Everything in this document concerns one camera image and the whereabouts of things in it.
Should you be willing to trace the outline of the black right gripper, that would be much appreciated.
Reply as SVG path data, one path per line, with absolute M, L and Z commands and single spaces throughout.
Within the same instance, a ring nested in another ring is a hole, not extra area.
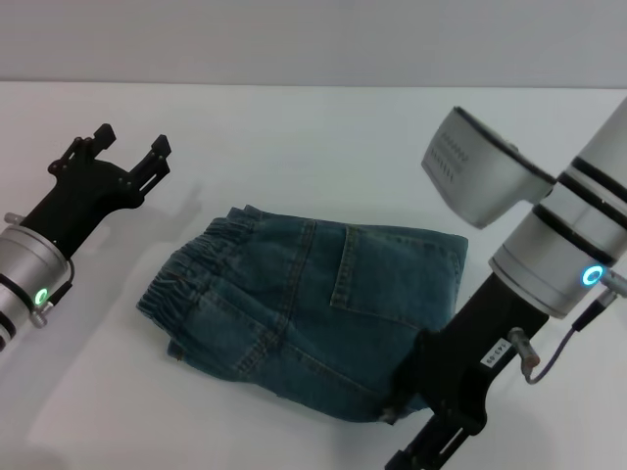
M 515 356 L 505 344 L 510 330 L 520 328 L 531 338 L 548 320 L 490 276 L 446 327 L 420 331 L 393 376 L 386 422 L 405 415 L 416 395 L 436 416 L 384 469 L 441 469 L 468 433 L 477 434 L 486 425 L 488 390 Z

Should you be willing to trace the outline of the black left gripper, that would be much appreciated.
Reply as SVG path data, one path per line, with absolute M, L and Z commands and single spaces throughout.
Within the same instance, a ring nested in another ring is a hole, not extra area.
M 102 124 L 49 166 L 54 188 L 25 217 L 22 226 L 43 236 L 66 258 L 78 250 L 109 213 L 136 209 L 170 172 L 171 147 L 161 134 L 148 154 L 130 171 L 97 160 L 117 137 Z

